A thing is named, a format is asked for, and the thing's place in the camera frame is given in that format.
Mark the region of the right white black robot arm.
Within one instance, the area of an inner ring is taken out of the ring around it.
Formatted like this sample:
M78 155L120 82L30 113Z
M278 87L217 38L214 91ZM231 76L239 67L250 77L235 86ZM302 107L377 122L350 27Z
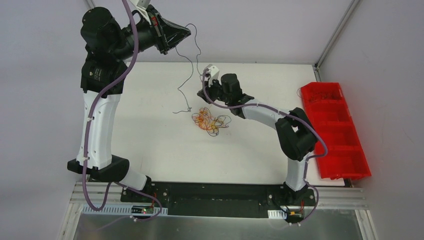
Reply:
M290 205L302 201L308 190L305 182L307 161L318 142L305 111L299 107L283 111L260 102L243 92L235 73L224 74L220 80L204 73L201 81L202 89L197 95L205 102L275 130L280 148L288 158L282 199Z

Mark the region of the aluminium frame rail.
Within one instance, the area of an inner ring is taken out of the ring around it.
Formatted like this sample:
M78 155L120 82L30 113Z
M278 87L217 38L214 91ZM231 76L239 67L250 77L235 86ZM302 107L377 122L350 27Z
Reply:
M90 200L96 206L101 205L106 193L107 183L88 182L87 192ZM339 186L316 186L318 191L318 209L368 210L369 203L362 188ZM123 187L113 183L107 197L107 204L125 204L120 198ZM85 204L82 182L74 185L70 204Z

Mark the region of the red plastic bin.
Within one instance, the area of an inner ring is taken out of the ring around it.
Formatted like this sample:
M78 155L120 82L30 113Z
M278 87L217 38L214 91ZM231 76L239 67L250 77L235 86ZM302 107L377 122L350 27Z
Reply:
M322 179L361 180L371 177L342 88L337 82L310 82L300 88L304 111L324 144L315 145Z

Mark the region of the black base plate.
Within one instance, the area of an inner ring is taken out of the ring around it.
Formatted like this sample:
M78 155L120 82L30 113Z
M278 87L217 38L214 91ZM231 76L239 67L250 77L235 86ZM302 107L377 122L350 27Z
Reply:
M144 193L158 199L169 216L267 219L270 211L299 211L316 204L305 186L291 194L280 184L229 184L153 181Z

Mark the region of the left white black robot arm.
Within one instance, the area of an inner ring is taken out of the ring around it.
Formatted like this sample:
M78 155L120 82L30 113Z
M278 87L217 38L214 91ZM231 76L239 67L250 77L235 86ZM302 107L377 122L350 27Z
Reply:
M77 157L67 163L76 174L88 174L103 182L117 182L133 188L140 202L152 198L150 178L134 171L128 159L112 154L113 125L124 80L130 69L125 60L151 47L166 55L191 31L161 16L148 5L135 25L120 27L105 7L94 7L82 18L80 30L87 57L81 69L84 123Z

